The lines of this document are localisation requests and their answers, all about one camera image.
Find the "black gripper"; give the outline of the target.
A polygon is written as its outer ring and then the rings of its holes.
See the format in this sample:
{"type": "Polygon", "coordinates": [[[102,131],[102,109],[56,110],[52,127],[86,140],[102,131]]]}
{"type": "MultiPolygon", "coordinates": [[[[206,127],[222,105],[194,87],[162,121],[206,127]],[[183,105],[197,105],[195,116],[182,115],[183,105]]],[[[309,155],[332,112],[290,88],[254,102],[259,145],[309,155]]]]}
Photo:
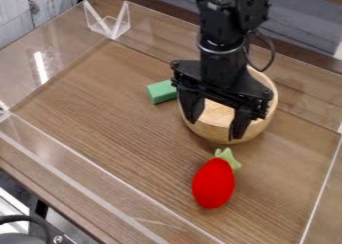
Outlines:
{"type": "Polygon", "coordinates": [[[265,119],[274,92],[253,77],[247,49],[226,54],[201,52],[199,60],[174,60],[173,85],[179,92],[183,115],[195,124],[210,99],[235,109],[229,140],[241,139],[253,120],[265,119]]]}

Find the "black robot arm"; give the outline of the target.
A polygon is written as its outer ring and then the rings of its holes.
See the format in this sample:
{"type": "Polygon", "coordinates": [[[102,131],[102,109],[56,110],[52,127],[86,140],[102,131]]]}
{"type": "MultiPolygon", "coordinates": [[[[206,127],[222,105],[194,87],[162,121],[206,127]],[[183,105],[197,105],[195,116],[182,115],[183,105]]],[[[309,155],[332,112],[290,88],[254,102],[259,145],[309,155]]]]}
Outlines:
{"type": "Polygon", "coordinates": [[[249,37],[269,20],[269,0],[195,0],[199,9],[198,60],[171,62],[173,86],[182,113],[195,123],[211,100],[234,109],[229,138],[243,137],[247,127],[268,115],[274,92],[253,77],[249,37]]]}

